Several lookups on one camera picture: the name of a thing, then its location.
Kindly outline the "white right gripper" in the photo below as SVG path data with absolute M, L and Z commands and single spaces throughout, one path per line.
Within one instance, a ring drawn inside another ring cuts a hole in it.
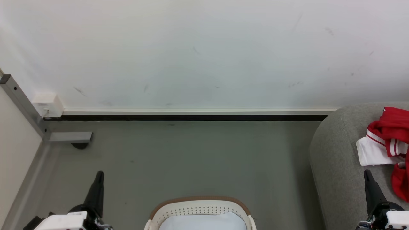
M 408 230 L 409 211 L 387 202 L 369 169 L 363 175 L 368 217 L 357 224 L 356 230 Z

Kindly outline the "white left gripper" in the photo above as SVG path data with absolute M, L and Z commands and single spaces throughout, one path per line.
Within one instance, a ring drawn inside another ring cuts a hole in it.
M 102 221 L 104 206 L 104 172 L 98 171 L 83 205 L 64 215 L 49 215 L 34 230 L 112 230 Z

